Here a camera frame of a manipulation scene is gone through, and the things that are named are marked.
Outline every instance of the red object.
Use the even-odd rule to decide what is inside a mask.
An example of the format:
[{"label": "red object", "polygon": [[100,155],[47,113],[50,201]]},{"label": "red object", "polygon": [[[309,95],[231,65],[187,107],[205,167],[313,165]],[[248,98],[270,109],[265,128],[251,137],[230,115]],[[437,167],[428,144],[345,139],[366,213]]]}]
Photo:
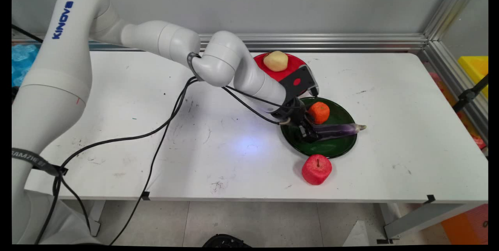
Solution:
[{"label": "red object", "polygon": [[320,185],[333,170],[331,162],[323,155],[311,155],[301,168],[301,175],[312,185]]},{"label": "red object", "polygon": [[298,70],[298,68],[301,65],[306,65],[306,63],[301,60],[300,58],[293,56],[291,54],[287,54],[287,68],[284,71],[280,72],[273,72],[267,66],[264,64],[264,57],[268,53],[260,54],[258,56],[255,56],[253,59],[257,63],[257,65],[262,69],[264,72],[266,72],[271,78],[273,78],[276,81],[281,81],[285,77],[289,76],[292,72]]}]

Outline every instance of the table leg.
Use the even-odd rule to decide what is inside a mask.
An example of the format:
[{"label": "table leg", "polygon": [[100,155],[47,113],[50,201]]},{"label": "table leg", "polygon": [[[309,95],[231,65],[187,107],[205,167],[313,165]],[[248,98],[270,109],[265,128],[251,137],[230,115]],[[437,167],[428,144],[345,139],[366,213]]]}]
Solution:
[{"label": "table leg", "polygon": [[100,230],[100,214],[104,209],[104,204],[106,201],[92,201],[90,203],[91,208],[88,214],[88,221],[90,223],[90,233],[93,237],[96,237]]},{"label": "table leg", "polygon": [[[384,203],[381,205],[385,221],[394,219],[393,216],[390,216],[390,213],[393,212],[393,207],[390,208],[390,204]],[[399,219],[386,223],[386,236],[388,239],[396,239],[409,233],[415,233],[479,205],[481,204],[427,203]]]}]

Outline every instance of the floor tile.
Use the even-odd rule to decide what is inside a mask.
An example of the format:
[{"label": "floor tile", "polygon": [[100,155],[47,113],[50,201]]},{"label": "floor tile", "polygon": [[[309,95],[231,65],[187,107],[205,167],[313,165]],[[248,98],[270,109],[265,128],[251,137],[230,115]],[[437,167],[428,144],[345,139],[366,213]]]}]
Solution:
[{"label": "floor tile", "polygon": [[184,246],[226,233],[252,247],[322,246],[316,203],[191,202]]},{"label": "floor tile", "polygon": [[[118,235],[136,201],[106,201],[97,236],[103,244]],[[114,245],[182,246],[189,202],[141,201]]]},{"label": "floor tile", "polygon": [[342,246],[357,220],[365,221],[369,245],[384,239],[383,216],[373,203],[318,203],[324,246]]}]

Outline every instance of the black cable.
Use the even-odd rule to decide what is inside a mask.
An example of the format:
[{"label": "black cable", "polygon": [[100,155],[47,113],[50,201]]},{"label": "black cable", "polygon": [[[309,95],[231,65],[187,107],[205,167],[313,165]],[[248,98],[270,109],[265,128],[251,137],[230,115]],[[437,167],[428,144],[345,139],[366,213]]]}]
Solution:
[{"label": "black cable", "polygon": [[227,91],[230,95],[232,95],[232,97],[234,97],[236,100],[239,101],[239,103],[243,104],[246,108],[248,108],[251,112],[254,112],[257,116],[259,116],[260,118],[270,122],[270,123],[273,123],[273,124],[279,124],[279,122],[277,121],[273,121],[271,119],[267,119],[266,117],[264,117],[262,114],[260,114],[259,112],[255,111],[252,107],[248,106],[248,104],[244,103],[241,99],[239,99],[239,97],[237,97],[234,93],[230,92],[227,88],[225,87],[222,87],[223,90]]},{"label": "black cable", "polygon": [[263,100],[262,98],[255,97],[255,96],[253,96],[253,95],[249,95],[248,93],[244,93],[243,91],[237,90],[237,89],[235,89],[235,88],[233,88],[233,87],[230,87],[230,86],[228,86],[228,85],[226,85],[225,87],[226,87],[226,88],[228,88],[228,89],[232,89],[232,90],[234,90],[234,91],[236,91],[236,92],[238,92],[238,93],[241,93],[242,95],[246,95],[246,96],[248,96],[248,97],[250,97],[250,98],[253,98],[253,99],[256,99],[256,100],[260,100],[260,101],[262,101],[262,102],[265,102],[265,103],[267,103],[267,104],[271,104],[271,105],[274,105],[274,106],[277,106],[277,107],[283,107],[283,108],[286,108],[286,109],[299,109],[299,108],[306,108],[306,107],[310,107],[310,106],[312,106],[312,105],[313,105],[313,104],[309,104],[309,105],[298,106],[298,107],[288,107],[288,106],[285,106],[285,105],[279,105],[279,104],[272,103],[272,102],[267,101],[267,100]]},{"label": "black cable", "polygon": [[[196,81],[193,81],[191,83],[187,82],[186,87],[184,88],[184,90],[182,91],[182,93],[180,93],[180,95],[179,95],[179,97],[178,97],[178,99],[177,99],[177,101],[175,103],[175,106],[173,106],[172,115],[170,116],[169,121],[171,121],[176,116],[176,114],[178,113],[180,107],[182,107],[182,102],[184,102],[184,97],[185,97],[185,94],[186,94],[186,91],[187,91],[187,87],[189,87],[189,85],[191,85],[194,82],[196,82]],[[163,143],[163,140],[165,139],[166,132],[167,132],[169,126],[170,126],[170,123],[168,123],[168,125],[166,125],[165,132],[163,133],[163,136],[161,137],[161,141],[159,142],[159,145],[157,146],[156,152],[155,152],[153,160],[151,162],[151,168],[149,170],[149,176],[147,177],[146,185],[144,186],[144,189],[142,190],[142,193],[140,194],[139,199],[137,200],[137,203],[135,203],[135,207],[132,210],[132,214],[130,214],[130,217],[128,218],[128,221],[126,221],[126,224],[121,229],[120,233],[114,238],[114,240],[109,245],[113,245],[114,242],[116,242],[116,240],[118,239],[118,237],[120,237],[121,233],[123,233],[123,231],[125,230],[125,228],[128,226],[128,223],[130,223],[130,220],[132,219],[132,216],[135,213],[135,210],[139,206],[139,202],[142,200],[142,196],[143,196],[144,192],[147,189],[147,185],[149,184],[149,180],[151,179],[151,175],[153,173],[154,161],[156,160],[157,153],[159,152],[159,149],[161,148],[161,144]]]},{"label": "black cable", "polygon": [[57,203],[57,197],[59,196],[59,190],[60,190],[60,186],[61,183],[60,182],[57,182],[57,185],[55,186],[55,189],[54,189],[54,198],[52,200],[52,205],[50,206],[50,210],[48,211],[48,214],[47,214],[47,218],[45,219],[45,222],[43,223],[43,226],[41,227],[41,230],[40,230],[40,233],[38,234],[38,236],[36,237],[36,240],[35,240],[35,244],[39,244],[40,243],[40,240],[41,240],[41,237],[43,236],[43,233],[45,232],[45,229],[47,229],[47,226],[48,226],[48,222],[50,221],[50,218],[52,217],[52,213],[54,212],[54,208],[55,208],[55,204]]},{"label": "black cable", "polygon": [[[182,93],[185,92],[185,90],[187,89],[187,87],[196,82],[196,77],[191,77],[188,82],[186,83],[186,86],[184,87],[184,89],[182,90]],[[144,137],[148,137],[148,136],[151,136],[152,134],[160,131],[163,127],[165,127],[168,123],[170,123],[170,121],[173,119],[173,117],[170,117],[165,123],[163,123],[160,127],[158,127],[157,129],[149,132],[149,133],[146,133],[146,134],[143,134],[143,135],[139,135],[139,136],[134,136],[134,137],[126,137],[126,138],[116,138],[116,139],[110,139],[110,140],[106,140],[106,141],[99,141],[97,143],[94,143],[94,144],[91,144],[91,145],[88,145],[88,146],[85,146],[79,150],[77,150],[76,152],[74,152],[72,155],[70,155],[70,157],[68,157],[62,164],[61,164],[61,168],[64,168],[68,162],[70,162],[75,156],[79,155],[81,152],[85,151],[85,150],[88,150],[89,148],[93,148],[93,147],[96,147],[96,146],[99,146],[99,145],[103,145],[103,144],[108,144],[108,143],[112,143],[114,141],[127,141],[127,140],[135,140],[135,139],[141,139],[141,138],[144,138]]]},{"label": "black cable", "polygon": [[87,224],[88,231],[90,233],[92,233],[92,230],[90,229],[90,221],[88,220],[87,210],[85,209],[85,206],[83,205],[83,202],[81,201],[80,197],[73,191],[73,189],[71,189],[71,187],[69,187],[69,185],[64,180],[64,177],[62,175],[60,175],[59,178],[61,179],[62,184],[66,187],[66,189],[73,194],[73,196],[76,198],[76,200],[80,204],[80,207],[83,210],[83,215],[85,216],[85,221],[86,221],[86,224]]},{"label": "black cable", "polygon": [[16,30],[17,32],[21,33],[21,34],[24,34],[26,36],[29,36],[30,38],[34,39],[35,41],[39,42],[39,43],[43,43],[43,40],[40,39],[39,37],[35,36],[34,34],[30,33],[30,32],[26,32],[24,31],[23,29],[21,29],[20,27],[12,24],[12,29]]},{"label": "black cable", "polygon": [[[175,106],[173,107],[173,113],[172,115],[170,116],[170,118],[164,123],[162,124],[160,127],[158,127],[157,129],[147,133],[147,134],[143,134],[143,135],[139,135],[139,136],[134,136],[134,137],[126,137],[126,138],[117,138],[117,139],[110,139],[110,140],[106,140],[106,141],[100,141],[100,142],[97,142],[97,143],[94,143],[94,144],[91,144],[91,145],[88,145],[84,148],[81,148],[80,150],[77,150],[75,153],[73,153],[72,155],[70,155],[70,157],[68,157],[64,162],[63,164],[60,166],[61,169],[63,169],[66,164],[68,164],[69,161],[71,161],[71,159],[73,159],[73,157],[75,157],[76,155],[80,154],[81,152],[83,152],[84,150],[88,150],[89,148],[93,148],[93,147],[96,147],[98,145],[102,145],[102,144],[107,144],[107,143],[111,143],[111,142],[114,142],[114,141],[127,141],[127,140],[135,140],[135,139],[141,139],[141,138],[144,138],[144,137],[148,137],[148,136],[151,136],[152,134],[155,134],[156,132],[160,131],[162,128],[164,128],[165,126],[169,125],[170,121],[176,116],[176,114],[178,113],[178,111],[180,110],[180,107],[182,106],[182,102],[184,100],[184,97],[185,97],[185,93],[187,91],[187,88],[189,87],[189,85],[193,84],[194,82],[196,82],[198,80],[196,80],[196,77],[191,77],[184,89],[182,89],[182,92],[180,93],[179,97],[177,98],[177,101],[175,102]],[[151,171],[149,172],[149,177],[147,179],[147,183],[146,183],[146,187],[148,185],[148,182],[149,182],[149,179],[151,178],[151,173],[152,173],[152,166],[154,164],[154,160],[156,158],[156,155],[157,155],[157,152],[159,151],[159,148],[163,142],[163,139],[165,137],[165,134],[166,134],[166,130],[168,129],[168,127],[165,129],[165,133],[163,134],[163,138],[161,139],[161,142],[160,142],[160,145],[153,157],[153,162],[151,164]],[[43,226],[42,226],[42,229],[35,241],[35,244],[38,244],[43,236],[43,233],[45,232],[45,229],[47,228],[48,226],[48,223],[50,221],[50,218],[52,217],[52,214],[54,212],[54,209],[55,209],[55,204],[57,203],[57,198],[59,196],[59,191],[60,191],[60,184],[61,182],[64,182],[64,179],[62,178],[62,171],[59,171],[59,176],[55,177],[54,178],[54,182],[52,184],[52,194],[54,195],[54,198],[52,200],[52,205],[50,207],[50,210],[48,212],[48,215],[47,215],[47,218],[45,219],[45,222],[43,223]],[[84,212],[84,215],[85,215],[85,220],[87,221],[87,226],[90,228],[90,225],[89,225],[89,221],[88,221],[88,215],[86,213],[86,210],[85,210],[85,207],[83,206],[83,203],[81,202],[80,198],[77,196],[77,194],[64,182],[64,185],[66,186],[66,188],[77,198],[78,203],[80,204],[83,212]],[[133,213],[135,212],[135,208],[132,212],[132,215],[130,215],[130,219],[132,218],[133,216]],[[123,230],[125,230],[126,226],[128,225],[128,223],[130,222],[130,219],[128,219],[127,221],[127,224],[125,225],[125,227],[121,230],[121,232],[119,233],[119,235],[113,240],[112,243],[114,243],[114,241],[116,241],[118,239],[118,237],[121,235],[121,233],[123,232]]]}]

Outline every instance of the black object on floor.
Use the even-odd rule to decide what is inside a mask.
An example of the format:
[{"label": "black object on floor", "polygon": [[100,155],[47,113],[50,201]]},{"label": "black object on floor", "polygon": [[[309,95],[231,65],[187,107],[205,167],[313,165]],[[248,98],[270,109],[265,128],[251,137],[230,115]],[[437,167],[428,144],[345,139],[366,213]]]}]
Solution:
[{"label": "black object on floor", "polygon": [[203,247],[251,248],[251,246],[245,244],[242,240],[239,240],[232,235],[224,235],[223,233],[214,235],[203,245]]}]

